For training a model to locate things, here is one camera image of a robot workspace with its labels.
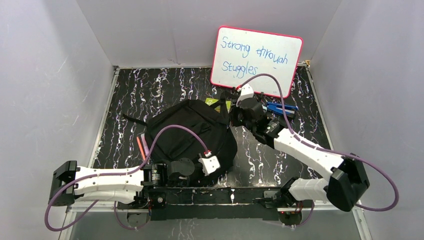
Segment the green treehouse book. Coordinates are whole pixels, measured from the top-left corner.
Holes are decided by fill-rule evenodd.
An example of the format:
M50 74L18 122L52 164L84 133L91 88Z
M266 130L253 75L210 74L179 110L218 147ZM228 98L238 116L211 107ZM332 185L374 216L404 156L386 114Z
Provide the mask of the green treehouse book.
M205 100L205 103L208 105L208 106L212 106L212 105L214 105L215 106L215 110L217 111L217 112L220 112L221 111L221 106L222 106L222 104L220 103L220 104L217 104L218 102L220 102L221 100L220 99L216 99L216 98L206 98L206 100ZM230 100L226 100L225 101L225 105L226 105L226 109L227 109L227 111L228 112L230 112L230 108L231 108L231 104L232 104L232 102L230 101Z

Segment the black backpack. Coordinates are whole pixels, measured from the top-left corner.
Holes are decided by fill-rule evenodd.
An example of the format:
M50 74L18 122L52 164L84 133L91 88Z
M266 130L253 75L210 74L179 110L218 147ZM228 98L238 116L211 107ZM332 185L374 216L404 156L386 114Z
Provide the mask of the black backpack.
M144 137L152 162L176 161L189 158L198 164L192 185L210 185L234 165L237 141L230 129L230 116L226 105L220 112L199 99L186 99L148 121L129 115L122 117L145 126ZM200 169L199 154L206 146L220 163L220 169L205 176Z

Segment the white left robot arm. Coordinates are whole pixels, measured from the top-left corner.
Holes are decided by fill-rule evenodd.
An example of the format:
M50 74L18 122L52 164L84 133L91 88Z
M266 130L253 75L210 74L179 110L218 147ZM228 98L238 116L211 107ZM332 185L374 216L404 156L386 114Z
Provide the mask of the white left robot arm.
M188 158L119 169L88 168L70 160L53 172L48 203L63 207L77 201L99 200L144 208L150 200L149 190L185 186L198 169Z

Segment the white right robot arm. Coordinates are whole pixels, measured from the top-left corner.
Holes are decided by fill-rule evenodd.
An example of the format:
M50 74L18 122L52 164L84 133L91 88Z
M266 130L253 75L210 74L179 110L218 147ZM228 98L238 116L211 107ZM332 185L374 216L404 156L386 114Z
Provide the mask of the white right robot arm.
M255 98L253 91L245 88L239 94L225 91L219 100L234 102L226 111L234 127L245 127L259 143L286 153L321 176L288 180L277 195L286 206L295 207L303 201L322 201L349 212L370 187L364 164L358 156L331 152L298 135L287 123L285 114L280 118L268 116L269 108Z

